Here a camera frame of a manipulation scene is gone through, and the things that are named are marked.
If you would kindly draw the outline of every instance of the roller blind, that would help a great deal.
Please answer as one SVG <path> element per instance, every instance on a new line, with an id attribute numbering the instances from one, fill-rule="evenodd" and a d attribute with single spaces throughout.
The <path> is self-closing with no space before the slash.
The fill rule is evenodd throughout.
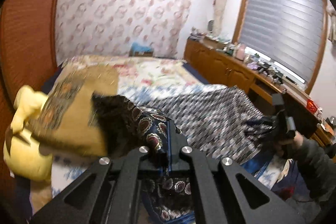
<path id="1" fill-rule="evenodd" d="M 309 81 L 323 28 L 323 0 L 248 0 L 239 42 Z"/>

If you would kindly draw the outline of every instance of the wooden cabinet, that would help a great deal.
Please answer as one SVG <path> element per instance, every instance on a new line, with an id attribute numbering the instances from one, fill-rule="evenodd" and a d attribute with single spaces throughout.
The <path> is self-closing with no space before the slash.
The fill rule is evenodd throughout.
<path id="1" fill-rule="evenodd" d="M 187 44 L 184 49 L 184 60 L 186 60 L 189 64 L 191 64 L 193 45 L 194 43 L 192 40 L 187 40 Z"/>
<path id="2" fill-rule="evenodd" d="M 201 48 L 204 48 L 199 42 L 196 41 L 190 41 L 191 44 L 191 57 L 190 57 L 190 65 L 198 70 L 199 69 L 199 52 Z"/>
<path id="3" fill-rule="evenodd" d="M 244 90 L 248 93 L 250 89 L 250 85 L 253 81 L 253 75 L 244 70 L 243 68 L 239 68 L 238 66 L 234 66 L 228 72 L 228 86 L 237 85 L 241 90 Z"/>
<path id="4" fill-rule="evenodd" d="M 211 84 L 227 85 L 227 76 L 230 70 L 230 63 L 221 55 L 213 56 L 211 58 L 211 65 L 209 66 L 208 81 Z"/>

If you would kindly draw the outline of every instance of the molding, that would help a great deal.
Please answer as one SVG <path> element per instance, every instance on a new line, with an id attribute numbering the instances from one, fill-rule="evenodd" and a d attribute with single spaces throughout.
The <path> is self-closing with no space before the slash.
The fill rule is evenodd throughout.
<path id="1" fill-rule="evenodd" d="M 57 69 L 56 62 L 56 49 L 55 49 L 55 20 L 56 20 L 56 9 L 57 9 L 57 0 L 52 0 L 52 8 L 51 8 L 51 23 L 50 23 L 50 49 L 51 49 L 51 57 L 52 64 Z"/>
<path id="2" fill-rule="evenodd" d="M 232 42 L 234 44 L 238 42 L 239 37 L 240 37 L 240 32 L 241 32 L 243 22 L 244 22 L 244 17 L 245 17 L 246 6 L 247 6 L 247 0 L 241 0 L 240 10 L 238 14 L 237 23 L 236 23 L 236 29 L 232 37 Z"/>
<path id="3" fill-rule="evenodd" d="M 305 93 L 308 95 L 310 94 L 311 90 L 313 89 L 313 86 L 315 84 L 316 78 L 320 72 L 326 43 L 327 43 L 327 35 L 328 35 L 328 13 L 327 13 L 327 0 L 323 0 L 323 9 L 324 9 L 324 16 L 323 16 L 323 28 L 322 28 L 322 36 L 321 36 L 321 42 L 319 47 L 319 52 L 317 55 L 317 60 L 315 62 L 315 67 L 313 71 L 313 75 L 307 85 L 307 89 L 305 90 Z"/>

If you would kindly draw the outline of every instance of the bolt head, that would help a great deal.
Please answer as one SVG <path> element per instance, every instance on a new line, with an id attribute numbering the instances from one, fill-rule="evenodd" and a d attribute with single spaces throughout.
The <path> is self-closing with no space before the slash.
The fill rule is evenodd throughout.
<path id="1" fill-rule="evenodd" d="M 142 146 L 142 147 L 139 148 L 139 151 L 141 153 L 148 153 L 149 148 L 147 146 Z"/>
<path id="2" fill-rule="evenodd" d="M 110 159 L 108 157 L 102 157 L 99 159 L 99 163 L 101 165 L 108 165 L 110 163 Z"/>
<path id="3" fill-rule="evenodd" d="M 224 165 L 231 165 L 232 164 L 232 159 L 231 158 L 229 158 L 229 157 L 226 157 L 226 158 L 222 158 L 222 163 L 224 164 Z"/>
<path id="4" fill-rule="evenodd" d="M 192 148 L 190 146 L 184 146 L 182 147 L 182 152 L 185 153 L 185 154 L 189 154 L 192 152 Z"/>

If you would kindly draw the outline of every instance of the floral wallpaper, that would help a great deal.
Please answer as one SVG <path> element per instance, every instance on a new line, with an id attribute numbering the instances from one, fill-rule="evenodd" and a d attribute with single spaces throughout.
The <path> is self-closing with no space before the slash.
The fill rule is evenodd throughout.
<path id="1" fill-rule="evenodd" d="M 58 64 L 76 55 L 128 55 L 133 42 L 174 57 L 190 0 L 58 0 Z"/>

